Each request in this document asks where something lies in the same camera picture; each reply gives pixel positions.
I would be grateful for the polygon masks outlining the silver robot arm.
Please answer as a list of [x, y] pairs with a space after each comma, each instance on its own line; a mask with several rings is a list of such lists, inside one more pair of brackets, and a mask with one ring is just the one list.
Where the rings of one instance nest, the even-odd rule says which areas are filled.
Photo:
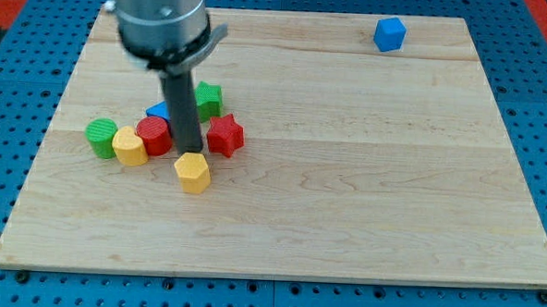
[[189, 73], [228, 34], [211, 26], [205, 0], [114, 0], [119, 38], [147, 68]]

